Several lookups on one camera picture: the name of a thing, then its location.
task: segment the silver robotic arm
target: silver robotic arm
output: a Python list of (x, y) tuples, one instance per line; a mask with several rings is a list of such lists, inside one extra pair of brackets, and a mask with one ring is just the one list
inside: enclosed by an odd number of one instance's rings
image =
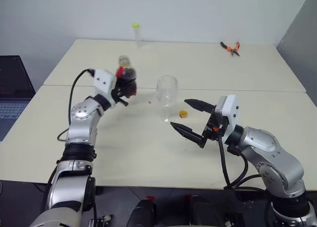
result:
[(120, 76), (114, 76), (108, 71), (95, 70), (96, 95), (72, 108), (65, 149), (48, 193), (48, 210), (31, 227), (79, 227), (82, 213), (94, 205), (95, 178), (91, 174), (97, 156), (94, 150), (97, 124), (104, 111), (114, 108), (116, 103), (127, 105), (120, 97), (135, 95), (135, 72), (126, 69), (128, 76), (122, 71)]
[(228, 151), (244, 155), (253, 164), (267, 189), (276, 221), (282, 227), (314, 226), (317, 218), (308, 201), (301, 163), (287, 153), (267, 131), (237, 125), (239, 106), (236, 96), (221, 97), (216, 106), (194, 99), (185, 100), (191, 107), (211, 114), (202, 135), (181, 124), (173, 128), (201, 148), (208, 139), (228, 145)]

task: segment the yellow bottle cap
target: yellow bottle cap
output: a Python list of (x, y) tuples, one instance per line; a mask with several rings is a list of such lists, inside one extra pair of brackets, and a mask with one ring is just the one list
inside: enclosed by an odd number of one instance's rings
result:
[(138, 29), (140, 27), (140, 24), (139, 23), (132, 23), (132, 27), (134, 29)]

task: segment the pliers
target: pliers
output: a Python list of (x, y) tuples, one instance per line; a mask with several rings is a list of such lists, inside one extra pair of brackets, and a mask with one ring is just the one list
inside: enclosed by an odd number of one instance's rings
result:
[(221, 47), (223, 47), (224, 49), (226, 49), (228, 52), (231, 52), (231, 55), (233, 56), (233, 54), (235, 53), (237, 56), (240, 56), (238, 54), (238, 49), (240, 48), (240, 43), (237, 42), (236, 46), (234, 47), (234, 49), (232, 49), (230, 46), (225, 45), (223, 42), (220, 42)]

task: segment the floor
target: floor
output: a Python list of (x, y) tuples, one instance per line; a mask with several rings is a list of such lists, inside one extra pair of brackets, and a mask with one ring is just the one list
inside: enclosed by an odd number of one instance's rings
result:
[[(0, 219), (1, 227), (26, 227), (40, 213), (42, 192), (32, 183), (1, 181)], [(97, 216), (112, 215), (111, 227), (125, 227), (128, 219), (141, 199), (154, 196), (157, 205), (156, 227), (185, 225), (185, 200), (191, 195), (206, 197), (217, 208), (243, 213), (246, 227), (264, 227), (264, 205), (266, 201), (255, 200), (253, 193), (245, 192), (240, 198), (231, 191), (176, 189), (176, 188), (146, 188), (146, 187), (104, 187), (103, 193), (96, 196)], [(88, 226), (93, 218), (93, 211), (85, 212), (82, 227)]]

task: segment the white table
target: white table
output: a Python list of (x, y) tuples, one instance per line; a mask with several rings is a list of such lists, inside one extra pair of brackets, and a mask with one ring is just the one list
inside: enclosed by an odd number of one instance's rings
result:
[[(241, 44), (240, 57), (220, 44), (76, 40), (45, 85), (71, 85), (89, 67), (115, 73), (118, 57), (127, 55), (137, 71), (139, 88), (155, 88), (164, 74), (178, 79), (180, 89), (305, 92), (274, 46)], [(86, 75), (78, 85), (91, 86)]]
[[(47, 182), (64, 144), (56, 136), (67, 128), (69, 86), (43, 86), (0, 144), (0, 179)], [(97, 158), (93, 176), (97, 185), (222, 188), (219, 149), (209, 141), (199, 148), (158, 120), (155, 89), (139, 89), (130, 105), (118, 104), (98, 125)], [(74, 102), (93, 94), (92, 87), (76, 87)], [(209, 114), (182, 102), (196, 98), (216, 104), (220, 96), (236, 94), (240, 125), (273, 133), (282, 147), (305, 168), (307, 189), (317, 189), (317, 110), (305, 93), (180, 90), (175, 122), (201, 133)], [(188, 117), (177, 116), (180, 109)], [(240, 157), (226, 152), (231, 180), (242, 171)], [(255, 173), (250, 167), (249, 173)], [(261, 180), (248, 185), (263, 187)]]

